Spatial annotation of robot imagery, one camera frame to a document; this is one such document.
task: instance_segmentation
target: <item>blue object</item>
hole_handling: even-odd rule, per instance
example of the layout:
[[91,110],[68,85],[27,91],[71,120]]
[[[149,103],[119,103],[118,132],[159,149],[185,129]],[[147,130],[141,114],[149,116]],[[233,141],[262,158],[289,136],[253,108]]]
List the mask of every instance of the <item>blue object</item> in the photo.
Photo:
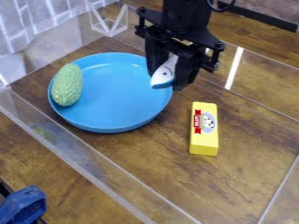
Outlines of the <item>blue object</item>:
[[0,206],[2,224],[32,224],[46,213],[46,195],[38,186],[10,194]]
[[130,53],[110,52],[72,62],[83,71],[83,92],[79,101],[62,107],[48,99],[56,113],[75,127],[99,133],[134,130],[163,111],[174,89],[151,88],[146,58]]

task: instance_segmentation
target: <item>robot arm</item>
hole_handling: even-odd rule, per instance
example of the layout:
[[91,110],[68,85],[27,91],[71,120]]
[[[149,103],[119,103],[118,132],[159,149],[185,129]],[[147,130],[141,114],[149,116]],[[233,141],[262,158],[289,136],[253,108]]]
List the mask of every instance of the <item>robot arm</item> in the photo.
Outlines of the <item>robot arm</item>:
[[[219,56],[226,46],[210,33],[207,25],[211,11],[223,12],[226,9],[213,8],[211,0],[165,0],[163,11],[145,7],[136,11],[139,25],[135,34],[145,39],[150,75],[167,62],[170,53],[178,55],[173,79],[177,91],[194,82],[201,69],[211,73],[219,69]],[[146,20],[153,23],[151,26],[146,26]],[[207,48],[213,50],[211,56],[206,53]]]

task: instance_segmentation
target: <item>yellow box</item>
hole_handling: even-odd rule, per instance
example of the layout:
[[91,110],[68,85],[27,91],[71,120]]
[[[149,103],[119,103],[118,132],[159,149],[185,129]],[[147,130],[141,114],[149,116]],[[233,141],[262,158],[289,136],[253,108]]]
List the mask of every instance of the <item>yellow box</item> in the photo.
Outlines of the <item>yellow box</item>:
[[190,153],[217,156],[219,152],[218,105],[195,101],[191,106]]

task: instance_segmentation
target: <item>blue bowl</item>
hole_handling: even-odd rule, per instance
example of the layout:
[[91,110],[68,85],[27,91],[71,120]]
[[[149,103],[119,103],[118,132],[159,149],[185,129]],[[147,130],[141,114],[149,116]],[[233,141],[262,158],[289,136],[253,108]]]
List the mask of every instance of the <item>blue bowl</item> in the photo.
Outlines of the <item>blue bowl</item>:
[[95,54],[72,62],[83,71],[83,91],[79,101],[62,107],[52,99],[51,107],[75,127],[98,133],[134,130],[163,111],[174,90],[153,89],[146,58],[130,53]]

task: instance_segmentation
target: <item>white curtain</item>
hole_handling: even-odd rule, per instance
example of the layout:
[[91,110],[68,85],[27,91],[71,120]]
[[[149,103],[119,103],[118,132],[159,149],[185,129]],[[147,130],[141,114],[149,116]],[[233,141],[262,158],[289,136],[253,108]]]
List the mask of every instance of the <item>white curtain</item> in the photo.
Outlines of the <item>white curtain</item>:
[[[102,7],[114,0],[90,0]],[[88,11],[88,0],[0,0],[0,56],[22,51],[36,34]]]

